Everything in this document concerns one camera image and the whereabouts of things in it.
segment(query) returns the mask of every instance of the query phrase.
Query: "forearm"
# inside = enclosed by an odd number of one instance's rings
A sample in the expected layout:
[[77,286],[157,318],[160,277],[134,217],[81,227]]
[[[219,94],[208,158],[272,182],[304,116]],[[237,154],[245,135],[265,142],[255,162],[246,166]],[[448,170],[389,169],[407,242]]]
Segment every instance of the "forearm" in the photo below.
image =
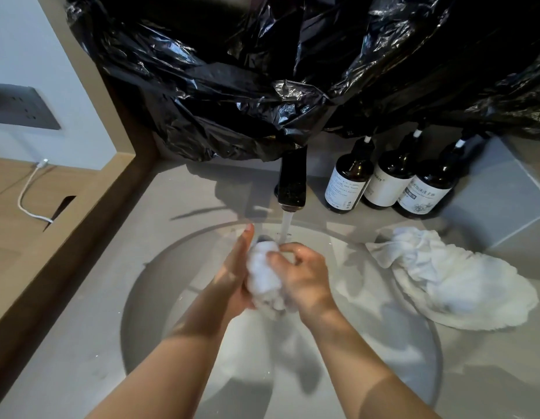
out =
[[172,334],[88,419],[188,419],[194,416],[225,329],[225,294],[208,287]]
[[347,419],[438,419],[339,310],[307,322]]

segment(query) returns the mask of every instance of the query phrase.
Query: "person's left hand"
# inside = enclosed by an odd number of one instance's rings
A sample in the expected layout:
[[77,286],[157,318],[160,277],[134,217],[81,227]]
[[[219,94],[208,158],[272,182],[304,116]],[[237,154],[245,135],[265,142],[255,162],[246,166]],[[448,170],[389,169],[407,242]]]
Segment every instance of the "person's left hand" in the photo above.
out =
[[228,320],[240,315],[246,308],[254,309],[252,296],[245,286],[249,274],[246,269],[246,255],[253,236],[254,225],[250,223],[237,239],[231,253],[228,254],[224,264],[213,279],[214,284],[229,288],[230,296],[225,314]]

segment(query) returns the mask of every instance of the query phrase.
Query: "person's right arm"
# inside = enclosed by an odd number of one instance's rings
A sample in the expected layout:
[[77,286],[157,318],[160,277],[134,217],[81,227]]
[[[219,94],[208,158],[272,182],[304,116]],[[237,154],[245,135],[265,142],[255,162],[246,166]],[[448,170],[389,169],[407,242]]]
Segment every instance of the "person's right arm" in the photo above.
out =
[[439,419],[341,314],[324,257],[298,243],[280,249],[294,253],[296,264],[280,253],[268,253],[268,263],[312,332],[347,419]]

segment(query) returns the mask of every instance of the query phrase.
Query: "faucet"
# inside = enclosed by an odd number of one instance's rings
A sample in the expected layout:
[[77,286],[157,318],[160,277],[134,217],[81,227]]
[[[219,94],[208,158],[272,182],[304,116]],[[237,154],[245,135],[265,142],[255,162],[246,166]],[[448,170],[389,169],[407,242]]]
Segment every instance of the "faucet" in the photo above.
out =
[[304,207],[307,196],[307,146],[282,155],[274,194],[286,212],[296,212]]

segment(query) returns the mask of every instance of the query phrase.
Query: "hand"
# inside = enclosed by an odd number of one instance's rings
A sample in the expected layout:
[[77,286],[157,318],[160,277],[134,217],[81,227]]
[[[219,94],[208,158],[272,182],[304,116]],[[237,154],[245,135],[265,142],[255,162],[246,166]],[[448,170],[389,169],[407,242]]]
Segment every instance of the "hand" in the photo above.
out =
[[252,296],[245,286],[249,274],[246,270],[246,255],[253,236],[254,225],[250,223],[237,239],[231,253],[228,254],[212,282],[216,287],[225,289],[226,293],[229,294],[225,313],[227,320],[240,315],[246,308],[254,309]]
[[328,268],[322,254],[307,246],[292,242],[280,246],[280,251],[293,253],[295,264],[281,253],[268,253],[268,264],[280,277],[290,297],[297,304],[301,320],[307,324],[324,311],[337,310],[332,298]]

